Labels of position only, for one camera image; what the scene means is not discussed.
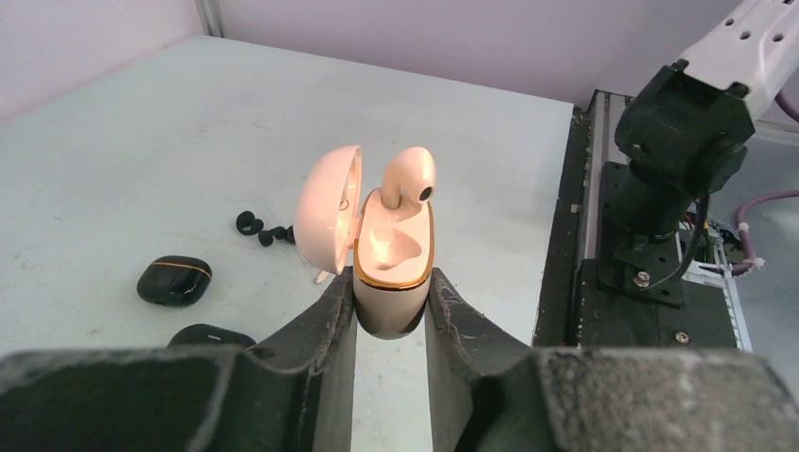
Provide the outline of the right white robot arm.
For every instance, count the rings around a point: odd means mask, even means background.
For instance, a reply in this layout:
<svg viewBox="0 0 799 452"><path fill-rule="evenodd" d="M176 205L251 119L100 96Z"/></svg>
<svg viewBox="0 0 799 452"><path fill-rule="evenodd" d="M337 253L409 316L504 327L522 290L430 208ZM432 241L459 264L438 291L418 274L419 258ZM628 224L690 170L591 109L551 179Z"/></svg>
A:
<svg viewBox="0 0 799 452"><path fill-rule="evenodd" d="M601 207L600 287L681 304L709 197L740 170L756 121L797 66L797 3L744 1L657 72L614 131L628 163Z"/></svg>

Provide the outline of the pink earbud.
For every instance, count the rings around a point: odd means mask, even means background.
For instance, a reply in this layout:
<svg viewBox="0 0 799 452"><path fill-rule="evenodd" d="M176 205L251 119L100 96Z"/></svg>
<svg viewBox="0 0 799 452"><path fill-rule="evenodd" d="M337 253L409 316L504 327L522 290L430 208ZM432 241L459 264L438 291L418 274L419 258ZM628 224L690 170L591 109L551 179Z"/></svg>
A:
<svg viewBox="0 0 799 452"><path fill-rule="evenodd" d="M315 285L322 285L326 279L329 277L329 273L326 271L320 271L319 274L314 279Z"/></svg>
<svg viewBox="0 0 799 452"><path fill-rule="evenodd" d="M431 152L411 147L396 154L383 173L382 204L389 210L401 206L402 195L411 202L428 202L436 185L436 167Z"/></svg>

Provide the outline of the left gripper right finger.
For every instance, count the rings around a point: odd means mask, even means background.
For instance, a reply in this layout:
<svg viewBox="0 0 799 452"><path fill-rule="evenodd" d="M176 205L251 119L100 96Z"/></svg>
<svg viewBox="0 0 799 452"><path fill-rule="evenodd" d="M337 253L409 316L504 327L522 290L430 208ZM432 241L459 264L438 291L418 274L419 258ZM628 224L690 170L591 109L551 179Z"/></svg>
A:
<svg viewBox="0 0 799 452"><path fill-rule="evenodd" d="M734 349L530 347L435 268L424 316L436 451L794 451L798 405Z"/></svg>

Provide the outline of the left aluminium frame post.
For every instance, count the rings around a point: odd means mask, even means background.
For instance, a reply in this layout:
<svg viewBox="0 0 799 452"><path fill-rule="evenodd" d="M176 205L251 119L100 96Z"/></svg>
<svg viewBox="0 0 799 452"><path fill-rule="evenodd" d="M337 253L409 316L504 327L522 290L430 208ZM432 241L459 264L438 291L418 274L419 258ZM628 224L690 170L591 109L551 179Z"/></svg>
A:
<svg viewBox="0 0 799 452"><path fill-rule="evenodd" d="M221 0L195 0L194 3L205 35L224 39L225 29Z"/></svg>

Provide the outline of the black ear-hook earbud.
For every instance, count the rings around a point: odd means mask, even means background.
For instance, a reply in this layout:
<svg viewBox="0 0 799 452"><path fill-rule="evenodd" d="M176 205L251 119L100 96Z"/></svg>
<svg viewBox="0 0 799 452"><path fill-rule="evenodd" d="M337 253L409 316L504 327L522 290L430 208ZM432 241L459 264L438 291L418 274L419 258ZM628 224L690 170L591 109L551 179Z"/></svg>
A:
<svg viewBox="0 0 799 452"><path fill-rule="evenodd" d="M270 247L275 241L285 241L292 245L296 243L292 226L277 226L269 230L262 230L257 234L257 238L259 243L265 248Z"/></svg>
<svg viewBox="0 0 799 452"><path fill-rule="evenodd" d="M235 226L240 234L252 236L263 230L264 223L261 219L256 218L252 211L244 211L236 217Z"/></svg>

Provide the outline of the black gold-striped charging case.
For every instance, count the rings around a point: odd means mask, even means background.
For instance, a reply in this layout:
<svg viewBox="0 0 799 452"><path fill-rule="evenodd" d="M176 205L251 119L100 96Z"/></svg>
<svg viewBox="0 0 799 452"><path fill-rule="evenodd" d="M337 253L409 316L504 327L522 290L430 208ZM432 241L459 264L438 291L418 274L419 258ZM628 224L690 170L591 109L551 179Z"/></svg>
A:
<svg viewBox="0 0 799 452"><path fill-rule="evenodd" d="M149 264L137 282L137 293L146 302L188 307L196 303L212 281L211 266L202 259L167 255Z"/></svg>

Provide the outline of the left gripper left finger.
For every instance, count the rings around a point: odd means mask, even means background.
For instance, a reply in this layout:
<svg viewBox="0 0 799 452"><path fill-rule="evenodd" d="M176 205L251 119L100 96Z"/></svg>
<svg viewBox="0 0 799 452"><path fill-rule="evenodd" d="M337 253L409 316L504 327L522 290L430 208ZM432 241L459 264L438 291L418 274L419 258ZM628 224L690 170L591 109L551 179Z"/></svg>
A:
<svg viewBox="0 0 799 452"><path fill-rule="evenodd" d="M36 351L1 362L5 451L347 451L357 327L346 268L249 347Z"/></svg>

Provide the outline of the black oval charging case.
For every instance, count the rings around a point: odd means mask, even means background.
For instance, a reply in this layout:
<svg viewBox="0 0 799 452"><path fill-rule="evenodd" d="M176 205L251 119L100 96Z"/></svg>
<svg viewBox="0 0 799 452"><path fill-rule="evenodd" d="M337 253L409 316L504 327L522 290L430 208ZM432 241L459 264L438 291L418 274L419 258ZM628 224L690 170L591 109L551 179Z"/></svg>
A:
<svg viewBox="0 0 799 452"><path fill-rule="evenodd" d="M256 342L247 334L208 324L189 325L178 331L167 347L180 346L236 346L252 347Z"/></svg>

